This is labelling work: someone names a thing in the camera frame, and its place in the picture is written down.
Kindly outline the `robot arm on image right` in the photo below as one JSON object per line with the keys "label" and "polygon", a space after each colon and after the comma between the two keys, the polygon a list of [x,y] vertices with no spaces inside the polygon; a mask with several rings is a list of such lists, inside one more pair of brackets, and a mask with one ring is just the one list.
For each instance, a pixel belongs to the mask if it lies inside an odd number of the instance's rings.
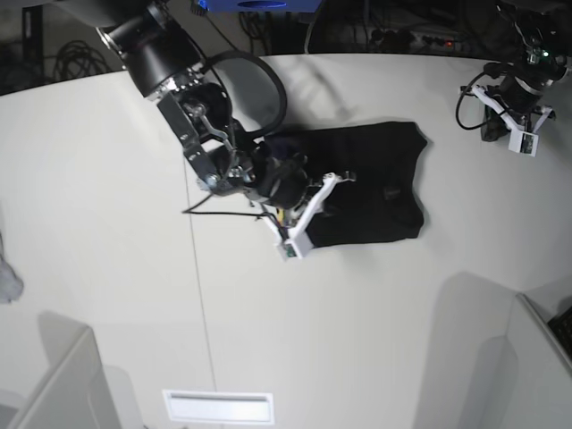
{"label": "robot arm on image right", "polygon": [[[512,131],[536,133],[556,119],[554,109],[542,103],[544,94],[571,73],[571,35],[566,19],[567,1],[496,1],[496,12],[515,35],[515,52],[484,65],[460,89],[455,119],[463,130],[479,130],[493,142]],[[460,107],[467,97],[484,105],[484,118],[467,126]]]}

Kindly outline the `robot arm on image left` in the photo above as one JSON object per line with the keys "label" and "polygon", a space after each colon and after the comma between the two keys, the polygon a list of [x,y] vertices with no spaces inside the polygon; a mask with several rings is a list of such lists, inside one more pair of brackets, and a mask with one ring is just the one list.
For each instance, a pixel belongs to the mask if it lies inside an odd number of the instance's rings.
{"label": "robot arm on image left", "polygon": [[[327,195],[327,181],[356,180],[352,171],[313,176],[300,152],[277,157],[264,139],[285,119],[288,96],[274,69],[243,51],[206,56],[165,1],[59,1],[57,6],[95,29],[119,58],[139,93],[156,104],[210,196],[242,194],[284,211],[307,210]],[[234,118],[223,80],[206,76],[229,60],[252,63],[276,90],[277,113],[257,130],[245,130]]]}

